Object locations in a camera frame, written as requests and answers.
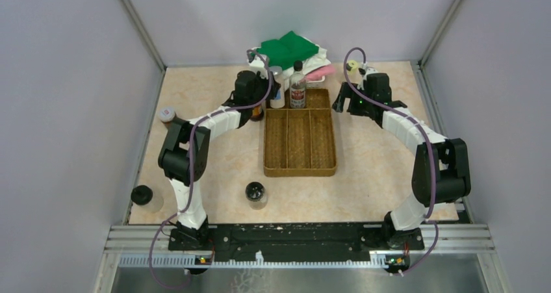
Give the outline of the red lid chili sauce jar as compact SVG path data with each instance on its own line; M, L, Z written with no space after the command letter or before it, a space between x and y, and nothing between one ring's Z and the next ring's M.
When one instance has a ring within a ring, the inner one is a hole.
M263 105L260 104L252 109L250 120L261 121L263 118L264 118L264 109L263 109Z

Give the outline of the dark bottle red white label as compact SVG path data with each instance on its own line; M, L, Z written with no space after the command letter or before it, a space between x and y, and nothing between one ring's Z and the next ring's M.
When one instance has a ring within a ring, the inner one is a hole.
M303 62L295 61L294 73L289 78L289 94L291 108L305 108L306 105L306 79L303 73Z

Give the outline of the black cap squeeze bottle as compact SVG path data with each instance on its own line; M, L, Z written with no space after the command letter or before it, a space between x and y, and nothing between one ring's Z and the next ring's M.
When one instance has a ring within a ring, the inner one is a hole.
M158 190L146 185L138 185L132 189L131 201L146 212L156 213L164 205L164 198Z

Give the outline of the silver lid spice jar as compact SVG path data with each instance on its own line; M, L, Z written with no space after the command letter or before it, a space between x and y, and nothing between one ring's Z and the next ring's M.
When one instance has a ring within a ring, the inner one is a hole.
M275 96L270 100L270 108L283 108L285 106L285 78L283 77L283 69L280 66L272 66L270 68L274 78Z

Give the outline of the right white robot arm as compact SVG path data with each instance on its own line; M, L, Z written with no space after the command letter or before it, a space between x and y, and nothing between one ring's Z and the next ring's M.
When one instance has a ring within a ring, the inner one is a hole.
M370 118L415 156L411 194L383 219L381 241L386 247L398 249L418 232L436 206L470 194L465 141L436 133L405 103L394 100L386 73L367 73L359 84L344 81L332 108Z

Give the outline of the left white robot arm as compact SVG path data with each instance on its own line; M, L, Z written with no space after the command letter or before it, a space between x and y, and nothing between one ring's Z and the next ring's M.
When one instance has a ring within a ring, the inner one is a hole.
M158 165L172 185L177 212L170 216L170 251L207 249L209 223L200 179L207 167L210 142L251 120L253 109L276 96L280 85L271 71L240 71L229 98L216 110L191 120L176 118L169 126Z

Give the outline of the yellow cap clear bottle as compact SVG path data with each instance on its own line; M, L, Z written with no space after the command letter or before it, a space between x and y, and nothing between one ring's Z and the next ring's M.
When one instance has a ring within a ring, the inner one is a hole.
M361 65L356 60L346 61L346 71L348 73L357 73Z

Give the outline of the pink cloth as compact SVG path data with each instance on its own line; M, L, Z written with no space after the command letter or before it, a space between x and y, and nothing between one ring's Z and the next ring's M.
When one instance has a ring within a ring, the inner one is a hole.
M306 79L308 82L317 82L322 80L325 76L333 73L335 73L335 67L332 64L329 64L309 72L306 75Z

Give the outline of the green folded cloth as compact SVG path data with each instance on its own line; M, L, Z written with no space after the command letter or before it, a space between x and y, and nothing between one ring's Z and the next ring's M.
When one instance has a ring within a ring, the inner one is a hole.
M289 31L279 39L267 40L261 43L257 52L268 57L269 66L279 66L288 69L293 67L295 61L304 61L319 52L319 47Z

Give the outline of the woven bamboo divided tray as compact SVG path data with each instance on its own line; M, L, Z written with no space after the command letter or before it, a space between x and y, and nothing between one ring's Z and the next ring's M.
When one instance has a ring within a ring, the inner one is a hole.
M267 177L331 177L337 170L329 91L308 88L306 107L264 110L263 170Z

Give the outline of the white lid brown sauce jar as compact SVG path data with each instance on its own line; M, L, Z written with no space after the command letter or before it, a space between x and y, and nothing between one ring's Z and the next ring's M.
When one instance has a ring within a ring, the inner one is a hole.
M177 118L177 113L173 107L164 107L159 110L158 118L163 126L169 129L174 119Z

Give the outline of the black lid pepper shaker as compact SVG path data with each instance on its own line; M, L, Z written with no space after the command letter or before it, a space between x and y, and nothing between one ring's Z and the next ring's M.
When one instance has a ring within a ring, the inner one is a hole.
M259 182L251 182L245 189L246 198L254 210L263 209L268 203L268 194L265 187Z

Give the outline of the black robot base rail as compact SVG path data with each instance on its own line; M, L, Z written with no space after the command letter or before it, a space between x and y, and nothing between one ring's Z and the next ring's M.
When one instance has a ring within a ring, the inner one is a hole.
M170 231L170 251L206 251L215 262L362 262L375 250L423 250L419 228L393 231L382 222L217 224Z

